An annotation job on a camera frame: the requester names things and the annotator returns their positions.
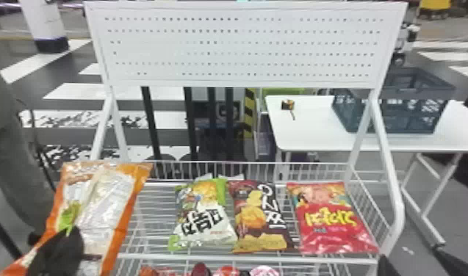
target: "person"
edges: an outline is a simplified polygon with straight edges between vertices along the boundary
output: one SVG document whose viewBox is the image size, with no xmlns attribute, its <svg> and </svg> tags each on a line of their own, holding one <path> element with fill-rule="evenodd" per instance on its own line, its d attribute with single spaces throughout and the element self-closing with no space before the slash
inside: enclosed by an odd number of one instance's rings
<svg viewBox="0 0 468 276">
<path fill-rule="evenodd" d="M 33 227 L 28 244 L 45 231 L 54 193 L 28 148 L 11 87 L 0 75 L 0 190 L 23 222 Z"/>
</svg>

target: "pegboard panel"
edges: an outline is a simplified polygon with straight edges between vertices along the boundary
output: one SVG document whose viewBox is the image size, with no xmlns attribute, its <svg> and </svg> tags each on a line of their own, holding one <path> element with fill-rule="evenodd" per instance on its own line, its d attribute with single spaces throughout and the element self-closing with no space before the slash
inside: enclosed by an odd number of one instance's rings
<svg viewBox="0 0 468 276">
<path fill-rule="evenodd" d="M 406 3 L 88 1 L 111 83 L 379 86 Z"/>
</svg>

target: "gray pants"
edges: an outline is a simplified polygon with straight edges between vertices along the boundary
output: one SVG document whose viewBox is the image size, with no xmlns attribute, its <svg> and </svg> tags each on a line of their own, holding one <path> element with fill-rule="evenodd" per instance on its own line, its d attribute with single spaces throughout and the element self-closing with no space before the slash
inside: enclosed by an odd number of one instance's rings
<svg viewBox="0 0 468 276">
<path fill-rule="evenodd" d="M 54 193 L 30 154 L 15 116 L 0 129 L 0 188 L 16 214 L 42 234 Z"/>
</svg>

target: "wire basket shelf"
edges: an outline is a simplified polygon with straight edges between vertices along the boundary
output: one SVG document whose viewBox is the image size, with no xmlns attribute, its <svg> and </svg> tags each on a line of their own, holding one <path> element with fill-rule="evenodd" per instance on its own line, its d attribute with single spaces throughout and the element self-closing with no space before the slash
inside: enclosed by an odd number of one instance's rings
<svg viewBox="0 0 468 276">
<path fill-rule="evenodd" d="M 301 255 L 292 252 L 231 253 L 231 246 L 192 247 L 170 253 L 168 238 L 176 225 L 174 187 L 194 178 L 241 176 L 276 185 L 277 200 L 287 222 L 290 235 L 299 243 L 298 222 L 294 208 L 285 192 L 287 182 L 311 183 L 341 181 L 346 163 L 275 163 L 227 161 L 152 161 L 154 169 L 138 195 L 126 238 L 120 248 L 114 275 L 137 275 L 141 266 L 171 268 L 176 275 L 187 275 L 194 265 L 204 262 L 212 271 L 224 265 L 238 269 L 268 265 L 281 275 L 364 275 L 378 262 L 375 254 Z M 375 242 L 380 246 L 392 230 L 389 218 L 369 193 L 366 184 L 353 170 L 346 190 L 353 206 Z M 235 225 L 234 207 L 227 197 L 226 213 Z"/>
</svg>

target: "blue plastic basket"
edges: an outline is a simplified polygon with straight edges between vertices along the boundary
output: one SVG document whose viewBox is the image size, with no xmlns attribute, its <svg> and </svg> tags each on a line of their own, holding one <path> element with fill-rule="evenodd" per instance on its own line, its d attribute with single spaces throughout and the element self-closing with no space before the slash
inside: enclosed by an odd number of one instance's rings
<svg viewBox="0 0 468 276">
<path fill-rule="evenodd" d="M 380 97 L 387 133 L 432 134 L 455 87 L 419 68 L 394 68 Z M 369 90 L 332 90 L 333 110 L 349 132 L 357 132 Z M 372 124 L 369 132 L 374 132 Z"/>
</svg>

